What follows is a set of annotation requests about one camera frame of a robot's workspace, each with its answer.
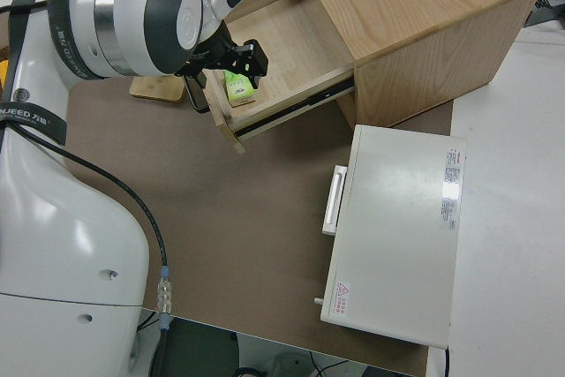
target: brown table surface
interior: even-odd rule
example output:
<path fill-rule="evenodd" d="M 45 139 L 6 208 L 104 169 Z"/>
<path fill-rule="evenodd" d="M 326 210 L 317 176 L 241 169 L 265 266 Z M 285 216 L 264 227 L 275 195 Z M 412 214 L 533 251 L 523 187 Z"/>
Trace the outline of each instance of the brown table surface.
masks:
<path fill-rule="evenodd" d="M 0 34 L 2 42 L 5 28 Z M 175 315 L 426 374 L 425 346 L 322 322 L 313 303 L 323 296 L 332 252 L 333 238 L 321 233 L 329 183 L 334 165 L 347 165 L 352 140 L 334 102 L 250 139 L 239 155 L 209 115 L 188 102 L 133 98 L 130 83 L 84 82 L 72 91 L 67 147 L 121 177 L 153 210 L 168 248 Z M 448 134 L 450 114 L 447 104 L 400 126 Z M 151 251 L 145 306 L 154 308 L 160 261 L 147 221 L 111 183 L 70 168 L 142 223 Z"/>

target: wooden cabinet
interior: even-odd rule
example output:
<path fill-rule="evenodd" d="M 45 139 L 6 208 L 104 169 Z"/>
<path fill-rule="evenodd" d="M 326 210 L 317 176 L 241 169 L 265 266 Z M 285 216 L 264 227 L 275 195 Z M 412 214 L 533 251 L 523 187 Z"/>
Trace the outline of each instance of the wooden cabinet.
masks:
<path fill-rule="evenodd" d="M 245 0 L 234 41 L 269 58 L 256 101 L 231 108 L 221 72 L 205 94 L 242 149 L 253 136 L 338 98 L 348 122 L 390 126 L 487 84 L 536 0 Z"/>

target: black strap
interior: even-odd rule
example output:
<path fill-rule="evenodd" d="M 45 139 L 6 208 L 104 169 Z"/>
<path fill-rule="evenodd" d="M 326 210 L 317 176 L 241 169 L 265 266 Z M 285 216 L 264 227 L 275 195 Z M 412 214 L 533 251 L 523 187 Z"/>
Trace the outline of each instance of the black strap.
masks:
<path fill-rule="evenodd" d="M 11 4 L 32 4 L 35 0 L 13 0 Z M 18 12 L 11 13 L 9 19 L 10 26 L 10 57 L 8 65 L 8 74 L 0 101 L 8 102 L 11 99 L 11 92 L 13 91 L 13 82 L 16 76 L 16 69 L 19 64 L 19 57 L 24 45 L 24 38 L 26 36 L 27 19 L 29 13 Z M 2 150 L 2 141 L 4 140 L 4 128 L 0 127 L 0 150 Z"/>
<path fill-rule="evenodd" d="M 51 39 L 64 64 L 81 79 L 102 79 L 90 71 L 80 57 L 71 26 L 69 0 L 48 0 Z"/>
<path fill-rule="evenodd" d="M 67 123 L 53 112 L 28 102 L 0 102 L 0 123 L 15 122 L 42 132 L 59 145 L 67 138 Z"/>

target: green package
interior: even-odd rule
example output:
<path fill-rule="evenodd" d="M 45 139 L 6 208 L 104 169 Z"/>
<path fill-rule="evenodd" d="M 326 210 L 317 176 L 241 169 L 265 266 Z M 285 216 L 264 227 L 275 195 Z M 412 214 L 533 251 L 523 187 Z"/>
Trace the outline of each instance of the green package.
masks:
<path fill-rule="evenodd" d="M 226 79 L 226 91 L 231 106 L 243 105 L 255 100 L 255 90 L 245 75 L 224 71 L 223 76 Z"/>

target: cable connector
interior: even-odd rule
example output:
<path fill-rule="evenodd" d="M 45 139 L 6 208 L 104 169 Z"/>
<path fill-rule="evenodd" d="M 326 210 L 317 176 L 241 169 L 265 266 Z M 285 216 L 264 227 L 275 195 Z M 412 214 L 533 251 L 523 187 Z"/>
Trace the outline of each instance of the cable connector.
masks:
<path fill-rule="evenodd" d="M 157 285 L 157 313 L 159 313 L 160 330 L 169 330 L 172 300 L 172 283 L 169 276 L 169 267 L 162 267 L 161 279 Z"/>

